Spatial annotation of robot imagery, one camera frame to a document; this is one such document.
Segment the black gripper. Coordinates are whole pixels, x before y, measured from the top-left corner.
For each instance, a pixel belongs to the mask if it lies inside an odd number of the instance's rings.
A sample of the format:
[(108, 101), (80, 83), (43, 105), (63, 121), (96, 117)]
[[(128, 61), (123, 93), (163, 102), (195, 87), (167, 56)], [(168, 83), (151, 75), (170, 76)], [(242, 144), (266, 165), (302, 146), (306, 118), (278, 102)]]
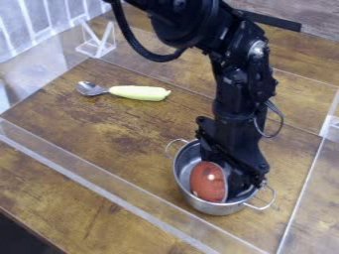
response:
[(215, 114), (196, 118), (196, 138), (203, 161), (234, 169), (228, 175), (228, 199), (252, 194), (266, 184), (268, 164), (259, 149), (260, 134), (255, 128), (255, 113)]

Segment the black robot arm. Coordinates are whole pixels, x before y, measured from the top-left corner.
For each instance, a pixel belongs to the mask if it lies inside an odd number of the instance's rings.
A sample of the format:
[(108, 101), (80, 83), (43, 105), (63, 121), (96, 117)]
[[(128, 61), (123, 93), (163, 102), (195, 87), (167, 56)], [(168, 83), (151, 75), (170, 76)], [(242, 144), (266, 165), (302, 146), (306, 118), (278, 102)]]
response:
[(258, 143), (266, 136), (276, 80), (264, 31), (223, 0), (124, 1), (148, 14), (160, 41), (176, 49), (171, 55), (155, 55), (126, 32), (142, 55), (167, 62), (186, 49), (198, 48), (210, 57), (216, 79), (215, 117), (198, 119), (198, 139), (202, 159), (230, 168), (228, 196), (234, 197), (259, 187), (268, 172)]

